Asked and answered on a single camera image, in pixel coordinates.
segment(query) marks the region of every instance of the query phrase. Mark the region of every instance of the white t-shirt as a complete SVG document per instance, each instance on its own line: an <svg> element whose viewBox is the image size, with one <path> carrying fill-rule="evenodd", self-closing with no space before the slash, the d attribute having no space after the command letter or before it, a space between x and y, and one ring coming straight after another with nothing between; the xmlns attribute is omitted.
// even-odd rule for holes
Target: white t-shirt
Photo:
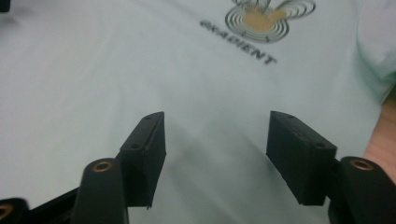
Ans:
<svg viewBox="0 0 396 224"><path fill-rule="evenodd" d="M0 15L0 198L36 207L165 112L132 223L326 223L265 156L271 110L361 156L392 82L356 48L361 1L15 0Z"/></svg>
<svg viewBox="0 0 396 224"><path fill-rule="evenodd" d="M396 2L365 1L359 19L357 46L361 59L372 70L371 88L382 92L396 80Z"/></svg>

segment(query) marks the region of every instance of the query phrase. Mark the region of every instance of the printed logo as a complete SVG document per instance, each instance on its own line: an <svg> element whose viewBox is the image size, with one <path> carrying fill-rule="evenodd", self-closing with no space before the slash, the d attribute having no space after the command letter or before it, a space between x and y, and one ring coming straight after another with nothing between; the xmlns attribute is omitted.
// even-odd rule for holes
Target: printed logo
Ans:
<svg viewBox="0 0 396 224"><path fill-rule="evenodd" d="M226 15L228 28L236 35L260 43L275 43L289 32L288 21L315 10L311 0L287 0L269 7L271 0L233 0L236 6Z"/></svg>

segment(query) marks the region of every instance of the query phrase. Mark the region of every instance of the gradient logo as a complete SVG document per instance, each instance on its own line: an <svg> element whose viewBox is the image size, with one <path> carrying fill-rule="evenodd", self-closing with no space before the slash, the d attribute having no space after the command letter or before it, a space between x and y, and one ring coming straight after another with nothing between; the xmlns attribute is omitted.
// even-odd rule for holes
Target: gradient logo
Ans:
<svg viewBox="0 0 396 224"><path fill-rule="evenodd" d="M236 4L226 15L230 31L260 43L275 43L289 32L288 21L300 19L315 10L311 0L284 1L271 8L271 0L233 0Z"/></svg>

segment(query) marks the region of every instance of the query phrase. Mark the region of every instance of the black plastic part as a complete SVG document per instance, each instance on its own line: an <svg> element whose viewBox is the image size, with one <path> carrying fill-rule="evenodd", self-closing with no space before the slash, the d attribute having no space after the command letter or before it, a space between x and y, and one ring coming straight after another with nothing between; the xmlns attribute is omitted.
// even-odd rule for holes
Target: black plastic part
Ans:
<svg viewBox="0 0 396 224"><path fill-rule="evenodd" d="M22 224L29 212L29 206L24 199L12 198L0 201L0 223Z"/></svg>
<svg viewBox="0 0 396 224"><path fill-rule="evenodd" d="M331 224L356 224L349 207L339 207L333 201L330 202L328 210Z"/></svg>
<svg viewBox="0 0 396 224"><path fill-rule="evenodd" d="M298 203L323 205L336 146L292 115L271 111L267 156Z"/></svg>
<svg viewBox="0 0 396 224"><path fill-rule="evenodd" d="M152 205L165 155L164 113L158 112L145 116L134 128L116 157L121 163L125 207ZM73 189L31 211L28 211L27 205L26 207L17 206L14 212L17 212L15 214L26 212L25 223L67 224L71 221L78 191L79 188ZM0 207L0 217L4 214L3 212L5 213L6 210L1 210ZM21 223L20 220L11 218L2 219L0 223Z"/></svg>
<svg viewBox="0 0 396 224"><path fill-rule="evenodd" d="M11 0L0 0L0 12L9 12Z"/></svg>
<svg viewBox="0 0 396 224"><path fill-rule="evenodd" d="M142 118L116 157L128 206L152 206L166 156L163 120L163 112Z"/></svg>
<svg viewBox="0 0 396 224"><path fill-rule="evenodd" d="M31 210L31 223L69 223L78 189L73 189Z"/></svg>
<svg viewBox="0 0 396 224"><path fill-rule="evenodd" d="M345 157L339 180L356 223L396 223L396 186L377 164Z"/></svg>
<svg viewBox="0 0 396 224"><path fill-rule="evenodd" d="M101 159L85 168L70 223L128 223L119 161Z"/></svg>

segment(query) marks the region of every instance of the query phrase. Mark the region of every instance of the person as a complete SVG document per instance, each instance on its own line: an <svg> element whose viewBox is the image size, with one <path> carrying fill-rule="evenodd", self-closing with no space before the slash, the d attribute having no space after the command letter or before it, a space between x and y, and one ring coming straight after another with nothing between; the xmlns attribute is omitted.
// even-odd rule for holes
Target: person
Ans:
<svg viewBox="0 0 396 224"><path fill-rule="evenodd" d="M363 155L394 80L367 58L361 6L13 1L0 15L0 198L37 207L76 188L164 111L153 207L130 209L131 222L328 222L327 204L297 204L265 157L269 116L299 118L337 159Z"/></svg>
<svg viewBox="0 0 396 224"><path fill-rule="evenodd" d="M396 78L396 3L388 0L366 1L361 9L357 43L361 58L381 80ZM364 158L379 164L396 183L396 88L385 94L378 123Z"/></svg>

